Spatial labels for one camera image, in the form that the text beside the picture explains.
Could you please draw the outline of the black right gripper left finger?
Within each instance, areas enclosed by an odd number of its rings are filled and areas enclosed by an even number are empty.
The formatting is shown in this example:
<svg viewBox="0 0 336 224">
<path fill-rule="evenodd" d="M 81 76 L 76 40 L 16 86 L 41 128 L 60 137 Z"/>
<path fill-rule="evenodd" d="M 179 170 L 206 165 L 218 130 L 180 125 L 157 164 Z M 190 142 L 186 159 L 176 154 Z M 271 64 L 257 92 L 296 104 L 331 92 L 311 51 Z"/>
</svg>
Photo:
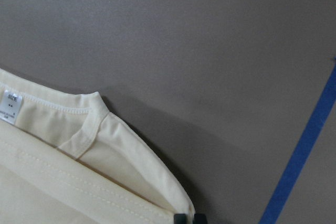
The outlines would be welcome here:
<svg viewBox="0 0 336 224">
<path fill-rule="evenodd" d="M 174 224 L 187 224 L 187 215 L 186 214 L 175 214 Z"/>
</svg>

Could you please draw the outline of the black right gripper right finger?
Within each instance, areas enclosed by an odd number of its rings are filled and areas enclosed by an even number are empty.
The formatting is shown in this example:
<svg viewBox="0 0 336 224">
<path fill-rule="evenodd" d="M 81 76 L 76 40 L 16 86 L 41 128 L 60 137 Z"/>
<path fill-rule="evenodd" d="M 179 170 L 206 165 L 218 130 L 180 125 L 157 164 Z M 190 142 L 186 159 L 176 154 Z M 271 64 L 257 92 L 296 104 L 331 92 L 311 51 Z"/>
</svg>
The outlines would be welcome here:
<svg viewBox="0 0 336 224">
<path fill-rule="evenodd" d="M 205 214 L 194 214 L 193 224 L 208 224 Z"/>
</svg>

